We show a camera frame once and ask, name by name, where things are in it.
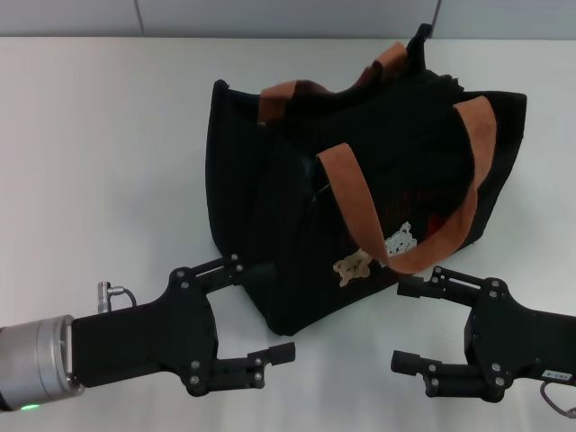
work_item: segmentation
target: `white table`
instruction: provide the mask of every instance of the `white table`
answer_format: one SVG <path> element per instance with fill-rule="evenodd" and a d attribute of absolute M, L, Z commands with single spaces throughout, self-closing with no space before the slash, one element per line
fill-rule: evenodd
<path fill-rule="evenodd" d="M 204 191 L 212 83 L 258 92 L 304 77 L 333 90 L 390 40 L 0 40 L 0 324 L 96 313 L 110 280 L 151 302 L 169 272 L 218 256 Z M 508 282 L 524 305 L 576 314 L 576 42 L 430 40 L 428 67 L 467 89 L 528 95 L 519 158 L 484 237 L 445 265 Z M 209 296 L 220 357 L 293 340 L 262 391 L 193 399 L 162 373 L 3 414 L 11 432 L 572 431 L 518 380 L 504 401 L 429 399 L 394 349 L 463 363 L 465 307 L 395 287 L 277 337 L 240 287 Z M 127 306 L 114 299 L 115 307 Z M 550 393 L 566 408 L 576 391 Z"/>

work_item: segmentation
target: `white surface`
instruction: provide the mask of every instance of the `white surface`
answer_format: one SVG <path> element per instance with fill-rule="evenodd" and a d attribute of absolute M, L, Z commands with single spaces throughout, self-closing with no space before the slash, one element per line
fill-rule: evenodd
<path fill-rule="evenodd" d="M 2 0 L 0 35 L 140 35 L 134 0 Z"/>
<path fill-rule="evenodd" d="M 576 39 L 573 0 L 442 0 L 435 38 Z"/>
<path fill-rule="evenodd" d="M 147 36 L 411 37 L 437 0 L 139 0 Z"/>
<path fill-rule="evenodd" d="M 304 77 L 338 90 L 391 41 L 0 40 L 0 320 L 96 312 L 110 280 L 150 302 L 169 272 L 217 256 L 204 192 L 212 82 L 249 92 Z M 526 136 L 488 229 L 445 265 L 508 282 L 527 307 L 576 314 L 576 43 L 427 42 L 468 89 L 528 95 Z M 429 399 L 394 349 L 463 362 L 468 310 L 380 292 L 306 328 L 262 391 L 187 395 L 168 373 L 0 415 L 11 432 L 572 431 L 519 380 L 504 401 Z M 239 287 L 210 295 L 220 356 L 276 337 Z M 115 302 L 116 306 L 127 302 Z M 570 388 L 552 389 L 567 408 Z"/>

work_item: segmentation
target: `brown bag handle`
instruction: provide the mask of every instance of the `brown bag handle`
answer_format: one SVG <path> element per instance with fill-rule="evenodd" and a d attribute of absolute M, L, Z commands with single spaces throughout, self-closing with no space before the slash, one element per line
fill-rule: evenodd
<path fill-rule="evenodd" d="M 468 132 L 474 178 L 463 202 L 438 231 L 412 249 L 389 256 L 378 213 L 352 149 L 339 144 L 318 154 L 350 235 L 368 255 L 406 275 L 419 273 L 448 258 L 464 242 L 476 213 L 478 187 L 491 169 L 496 146 L 496 118 L 484 96 L 454 105 Z"/>
<path fill-rule="evenodd" d="M 382 79 L 388 79 L 398 75 L 403 69 L 408 56 L 406 48 L 399 42 L 394 43 L 383 52 L 374 62 L 380 63 L 383 69 Z M 358 87 L 369 81 L 374 75 L 376 68 L 374 63 L 365 68 L 362 75 L 350 88 Z M 334 95 L 323 85 L 313 81 L 294 80 L 273 85 L 265 88 L 260 93 L 258 101 L 258 121 L 272 122 L 281 120 L 286 112 L 286 105 L 296 93 Z"/>

